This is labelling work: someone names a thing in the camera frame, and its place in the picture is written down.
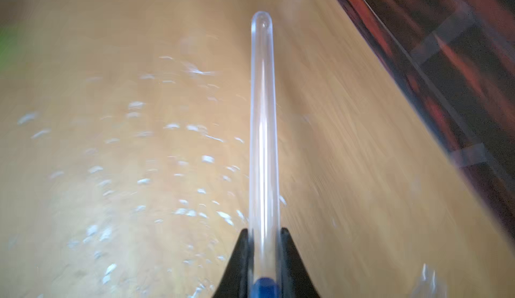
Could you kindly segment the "clear test tube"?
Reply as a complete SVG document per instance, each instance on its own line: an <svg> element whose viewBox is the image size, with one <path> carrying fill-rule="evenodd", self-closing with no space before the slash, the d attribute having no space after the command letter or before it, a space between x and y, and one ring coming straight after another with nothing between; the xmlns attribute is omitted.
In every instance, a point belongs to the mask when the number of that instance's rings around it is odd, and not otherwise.
<svg viewBox="0 0 515 298"><path fill-rule="evenodd" d="M251 26L249 239L252 281L280 281L280 200L273 23L254 14Z"/></svg>
<svg viewBox="0 0 515 298"><path fill-rule="evenodd" d="M424 264L421 277L409 298L447 298L447 287L437 279L436 271Z"/></svg>

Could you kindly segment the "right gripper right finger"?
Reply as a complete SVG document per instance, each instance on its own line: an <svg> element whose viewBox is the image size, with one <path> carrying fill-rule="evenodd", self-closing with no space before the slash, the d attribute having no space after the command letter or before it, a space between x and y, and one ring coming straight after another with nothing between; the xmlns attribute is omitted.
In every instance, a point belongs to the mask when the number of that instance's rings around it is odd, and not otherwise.
<svg viewBox="0 0 515 298"><path fill-rule="evenodd" d="M320 298L287 228L280 231L280 291L282 298Z"/></svg>

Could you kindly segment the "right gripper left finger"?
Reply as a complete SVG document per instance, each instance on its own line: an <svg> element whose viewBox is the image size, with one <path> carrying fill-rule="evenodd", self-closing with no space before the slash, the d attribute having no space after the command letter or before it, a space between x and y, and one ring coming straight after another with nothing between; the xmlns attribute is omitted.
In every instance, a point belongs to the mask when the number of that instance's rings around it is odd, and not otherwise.
<svg viewBox="0 0 515 298"><path fill-rule="evenodd" d="M249 266L252 259L253 247L250 244L248 229L244 228L237 238L213 298L248 298Z"/></svg>

